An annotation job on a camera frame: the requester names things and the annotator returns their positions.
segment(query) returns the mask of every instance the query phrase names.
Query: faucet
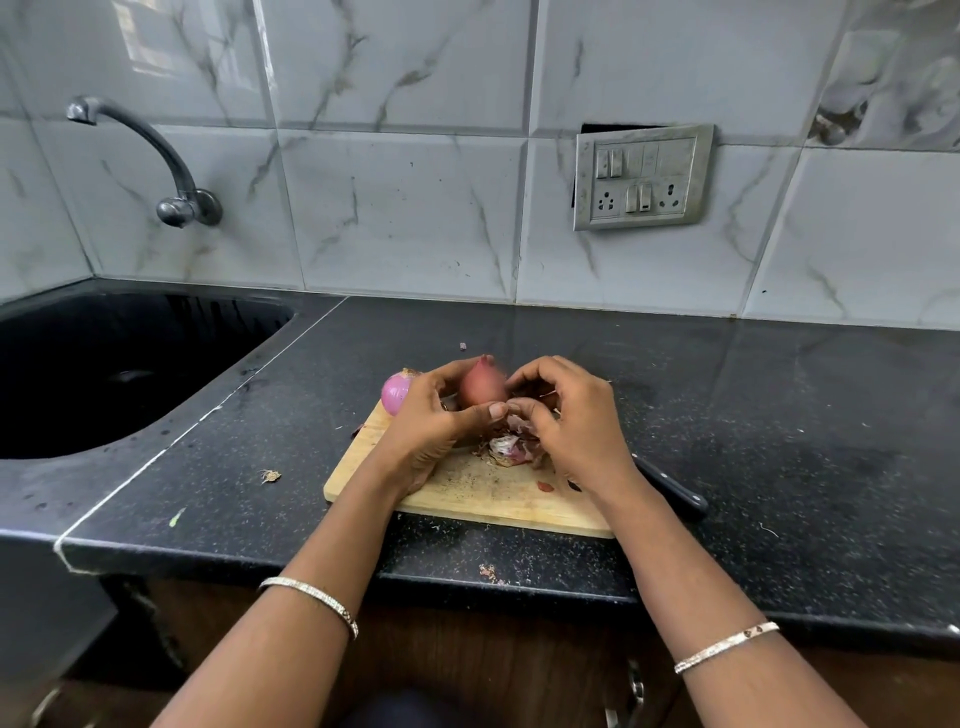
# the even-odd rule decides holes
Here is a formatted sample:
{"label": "faucet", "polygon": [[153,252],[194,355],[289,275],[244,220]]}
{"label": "faucet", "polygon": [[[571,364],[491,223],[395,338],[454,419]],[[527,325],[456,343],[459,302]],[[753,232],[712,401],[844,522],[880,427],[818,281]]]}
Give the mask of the faucet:
{"label": "faucet", "polygon": [[170,167],[177,185],[177,197],[165,197],[156,204],[156,216],[167,225],[182,228],[196,220],[204,225],[216,225],[224,216],[224,208],[212,192],[200,189],[193,182],[180,155],[170,142],[139,116],[119,104],[97,96],[76,96],[66,107],[66,117],[81,124],[97,125],[97,116],[103,114],[130,127],[160,152]]}

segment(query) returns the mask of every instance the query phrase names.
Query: wall tile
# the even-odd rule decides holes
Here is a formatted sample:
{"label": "wall tile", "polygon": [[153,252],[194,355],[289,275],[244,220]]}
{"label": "wall tile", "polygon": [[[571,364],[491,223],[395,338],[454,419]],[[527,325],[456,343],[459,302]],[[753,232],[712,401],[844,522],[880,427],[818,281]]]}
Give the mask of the wall tile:
{"label": "wall tile", "polygon": [[264,2],[281,126],[519,132],[530,0]]}
{"label": "wall tile", "polygon": [[308,288],[508,301],[522,139],[280,132]]}
{"label": "wall tile", "polygon": [[804,150],[746,314],[960,328],[960,157]]}
{"label": "wall tile", "polygon": [[8,79],[2,56],[0,56],[0,118],[26,118],[26,113],[20,105],[13,86]]}
{"label": "wall tile", "polygon": [[160,155],[130,130],[113,123],[48,124],[66,194],[103,275],[302,288],[276,132],[158,129],[197,185],[220,198],[219,226],[179,230],[157,219],[156,203],[176,191],[173,178]]}
{"label": "wall tile", "polygon": [[159,123],[267,126],[249,0],[6,3],[2,50],[28,105],[107,96]]}
{"label": "wall tile", "polygon": [[960,147],[960,3],[877,2],[844,34],[810,130],[828,146]]}
{"label": "wall tile", "polygon": [[520,244],[520,303],[736,313],[797,150],[717,147],[697,225],[574,232],[570,139],[533,139]]}
{"label": "wall tile", "polygon": [[0,119],[0,300],[90,276],[26,121]]}
{"label": "wall tile", "polygon": [[712,122],[727,138],[805,132],[838,0],[542,0],[531,128]]}

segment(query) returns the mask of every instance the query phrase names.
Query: kitchen sink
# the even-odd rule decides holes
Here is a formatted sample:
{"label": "kitchen sink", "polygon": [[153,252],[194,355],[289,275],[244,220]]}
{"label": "kitchen sink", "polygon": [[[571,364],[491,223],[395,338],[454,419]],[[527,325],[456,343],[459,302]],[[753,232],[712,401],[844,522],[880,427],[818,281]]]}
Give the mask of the kitchen sink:
{"label": "kitchen sink", "polygon": [[164,293],[0,309],[0,459],[107,445],[159,420],[276,333],[279,303]]}

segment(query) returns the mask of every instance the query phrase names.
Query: bracelet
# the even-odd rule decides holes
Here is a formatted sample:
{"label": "bracelet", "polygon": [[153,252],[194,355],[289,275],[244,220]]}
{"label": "bracelet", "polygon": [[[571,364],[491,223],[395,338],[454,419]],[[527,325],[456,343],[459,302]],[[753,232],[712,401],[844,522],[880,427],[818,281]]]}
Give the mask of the bracelet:
{"label": "bracelet", "polygon": [[297,581],[297,579],[288,579],[286,576],[272,576],[269,579],[264,579],[258,591],[263,591],[267,587],[290,587],[291,589],[296,589],[298,592],[303,592],[307,596],[312,596],[340,615],[343,621],[347,623],[347,627],[350,628],[350,632],[355,640],[357,639],[357,635],[360,634],[360,627],[353,621],[353,617],[350,616],[347,608],[326,592],[321,592],[316,587],[311,587],[309,584]]}
{"label": "bracelet", "polygon": [[767,632],[779,631],[780,628],[777,626],[776,622],[765,621],[762,624],[758,624],[756,627],[745,629],[743,632],[737,632],[735,635],[727,637],[725,640],[721,640],[717,644],[712,644],[710,647],[701,650],[693,657],[680,660],[675,666],[673,666],[673,671],[679,675],[681,672],[689,670],[691,667],[700,665],[700,663],[702,663],[704,660],[709,660],[711,657],[716,657],[721,652],[726,652],[731,647],[744,644],[745,642],[752,640],[754,637],[759,637]]}

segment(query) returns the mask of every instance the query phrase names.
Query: wrist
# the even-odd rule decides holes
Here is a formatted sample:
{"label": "wrist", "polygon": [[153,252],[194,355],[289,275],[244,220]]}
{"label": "wrist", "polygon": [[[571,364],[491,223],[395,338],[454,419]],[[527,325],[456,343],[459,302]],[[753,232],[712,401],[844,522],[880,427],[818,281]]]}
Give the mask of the wrist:
{"label": "wrist", "polygon": [[363,484],[368,491],[387,497],[396,507],[413,484],[411,461],[403,453],[377,446],[360,464],[351,480]]}
{"label": "wrist", "polygon": [[593,478],[584,490],[608,522],[611,516],[625,509],[656,511],[660,501],[665,503],[663,496],[636,469],[633,461]]}

